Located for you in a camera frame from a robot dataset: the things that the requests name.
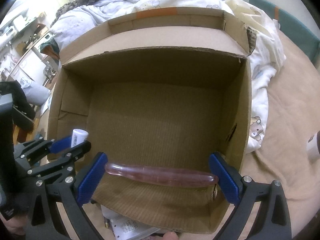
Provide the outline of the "white jar brown lid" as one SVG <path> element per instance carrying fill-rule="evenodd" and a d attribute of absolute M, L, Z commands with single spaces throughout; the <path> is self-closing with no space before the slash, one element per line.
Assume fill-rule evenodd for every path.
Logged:
<path fill-rule="evenodd" d="M 306 143 L 308 159 L 313 163 L 320 158 L 319 132 L 312 135 Z"/>

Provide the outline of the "teal headboard cushion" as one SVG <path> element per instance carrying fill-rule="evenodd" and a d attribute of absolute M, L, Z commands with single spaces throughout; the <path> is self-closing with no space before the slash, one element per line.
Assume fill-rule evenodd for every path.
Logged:
<path fill-rule="evenodd" d="M 249 3 L 263 10 L 271 19 L 277 20 L 280 30 L 305 53 L 313 64 L 316 64 L 319 57 L 319 38 L 307 26 L 267 0 L 249 0 Z"/>

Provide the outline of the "brown cardboard box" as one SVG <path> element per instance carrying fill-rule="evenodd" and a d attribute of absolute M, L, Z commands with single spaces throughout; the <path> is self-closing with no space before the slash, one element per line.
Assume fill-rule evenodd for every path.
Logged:
<path fill-rule="evenodd" d="M 84 162 L 240 170 L 251 122 L 256 33 L 223 10 L 172 7 L 116 17 L 60 50 L 48 137 L 89 133 Z"/>

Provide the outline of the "black bag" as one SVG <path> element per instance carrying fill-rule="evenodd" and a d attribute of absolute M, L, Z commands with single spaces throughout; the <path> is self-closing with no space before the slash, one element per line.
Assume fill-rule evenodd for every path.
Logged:
<path fill-rule="evenodd" d="M 31 132 L 34 129 L 35 111 L 27 102 L 21 85 L 17 81 L 1 82 L 1 95 L 7 94 L 12 96 L 14 124 L 26 132 Z"/>

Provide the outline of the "white remote control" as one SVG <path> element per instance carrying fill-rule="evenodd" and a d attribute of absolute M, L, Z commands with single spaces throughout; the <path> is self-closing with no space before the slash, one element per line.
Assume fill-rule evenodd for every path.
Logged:
<path fill-rule="evenodd" d="M 105 224 L 112 230 L 116 239 L 144 239 L 160 229 L 122 216 L 101 205 Z"/>

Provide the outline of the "white rumpled duvet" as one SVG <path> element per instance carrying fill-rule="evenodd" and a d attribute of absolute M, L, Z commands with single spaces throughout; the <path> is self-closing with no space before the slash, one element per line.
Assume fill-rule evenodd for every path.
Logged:
<path fill-rule="evenodd" d="M 259 149 L 268 119 L 267 87 L 286 59 L 278 29 L 263 10 L 243 0 L 99 0 L 93 5 L 82 5 L 63 14 L 51 27 L 54 44 L 61 51 L 109 19 L 168 7 L 222 9 L 253 29 L 257 39 L 255 50 L 248 58 L 252 80 L 252 113 L 246 152 Z"/>

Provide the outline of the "pink translucent comb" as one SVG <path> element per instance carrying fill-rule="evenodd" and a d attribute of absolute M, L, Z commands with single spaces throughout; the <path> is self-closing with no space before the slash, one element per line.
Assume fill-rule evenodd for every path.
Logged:
<path fill-rule="evenodd" d="M 219 179 L 211 173 L 183 168 L 165 168 L 145 165 L 125 165 L 108 162 L 109 175 L 159 186 L 201 188 L 214 186 Z"/>

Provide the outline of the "tan bed sheet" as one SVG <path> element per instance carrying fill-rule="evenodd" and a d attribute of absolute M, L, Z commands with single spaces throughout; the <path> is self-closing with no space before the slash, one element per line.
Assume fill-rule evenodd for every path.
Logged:
<path fill-rule="evenodd" d="M 280 34 L 286 61 L 267 90 L 269 115 L 259 150 L 244 153 L 242 174 L 282 183 L 292 231 L 304 227 L 301 218 L 319 208 L 319 166 L 306 155 L 308 139 L 319 130 L 319 74 L 305 54 Z"/>

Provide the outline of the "small white tube bottle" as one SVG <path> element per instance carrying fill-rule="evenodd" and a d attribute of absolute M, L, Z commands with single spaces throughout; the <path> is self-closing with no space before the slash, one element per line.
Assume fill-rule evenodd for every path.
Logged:
<path fill-rule="evenodd" d="M 72 132 L 71 147 L 83 143 L 88 138 L 88 132 L 83 129 L 75 128 Z"/>

